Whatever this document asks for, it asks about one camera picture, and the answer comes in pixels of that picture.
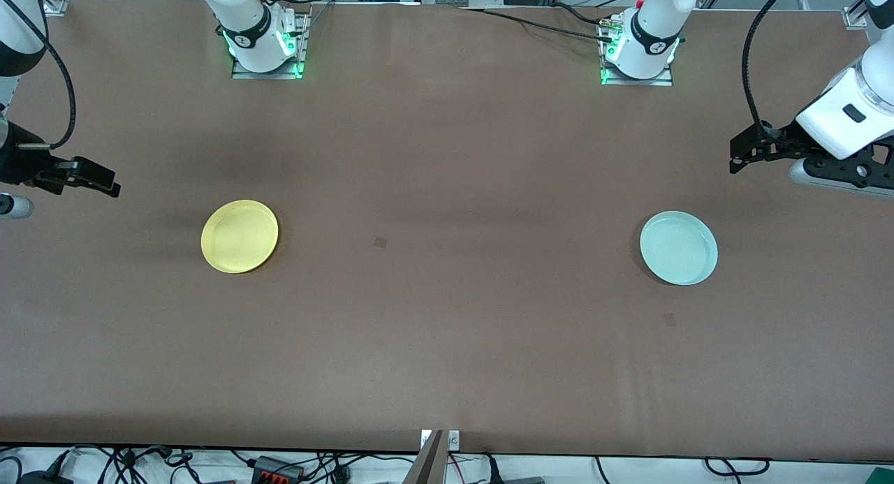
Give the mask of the pale green round plate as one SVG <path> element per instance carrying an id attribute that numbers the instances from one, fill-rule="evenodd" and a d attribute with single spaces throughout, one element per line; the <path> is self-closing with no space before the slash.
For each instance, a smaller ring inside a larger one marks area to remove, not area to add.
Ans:
<path id="1" fill-rule="evenodd" d="M 646 220 L 639 238 L 648 270 L 673 286 L 695 286 L 715 271 L 719 247 L 701 219 L 681 211 L 664 211 Z"/>

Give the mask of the yellow round plate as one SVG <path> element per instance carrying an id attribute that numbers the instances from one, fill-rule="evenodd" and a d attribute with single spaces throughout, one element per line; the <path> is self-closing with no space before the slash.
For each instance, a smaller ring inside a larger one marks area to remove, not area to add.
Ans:
<path id="1" fill-rule="evenodd" d="M 205 221 L 200 248 L 205 261 L 226 274 L 255 270 L 277 248 L 280 223 L 271 208 L 256 200 L 236 200 Z"/>

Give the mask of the black power adapter red buttons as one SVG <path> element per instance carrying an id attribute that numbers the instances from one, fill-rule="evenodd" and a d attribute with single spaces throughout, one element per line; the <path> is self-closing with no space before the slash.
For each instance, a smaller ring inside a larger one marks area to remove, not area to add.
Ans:
<path id="1" fill-rule="evenodd" d="M 250 484 L 300 484 L 305 470 L 300 464 L 288 464 L 271 457 L 249 460 L 253 474 Z"/>

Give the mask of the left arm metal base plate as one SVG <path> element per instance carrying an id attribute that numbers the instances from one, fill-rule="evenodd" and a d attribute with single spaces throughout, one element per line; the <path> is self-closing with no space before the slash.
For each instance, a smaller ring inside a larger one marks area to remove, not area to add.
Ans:
<path id="1" fill-rule="evenodd" d="M 611 64 L 606 57 L 600 57 L 601 67 L 601 85 L 626 85 L 626 86 L 642 86 L 642 87 L 671 87 L 673 86 L 673 61 L 675 55 L 673 52 L 668 57 L 668 63 L 664 69 L 649 79 L 638 79 L 623 74 L 617 69 L 615 64 Z"/>

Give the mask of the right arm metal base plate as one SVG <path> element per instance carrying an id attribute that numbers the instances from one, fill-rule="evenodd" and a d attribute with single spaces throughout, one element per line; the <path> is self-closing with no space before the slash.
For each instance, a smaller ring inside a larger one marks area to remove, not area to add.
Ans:
<path id="1" fill-rule="evenodd" d="M 268 11 L 269 24 L 258 24 L 248 36 L 230 38 L 224 30 L 237 80 L 299 80 L 303 77 L 309 44 L 309 13 L 277 6 Z"/>

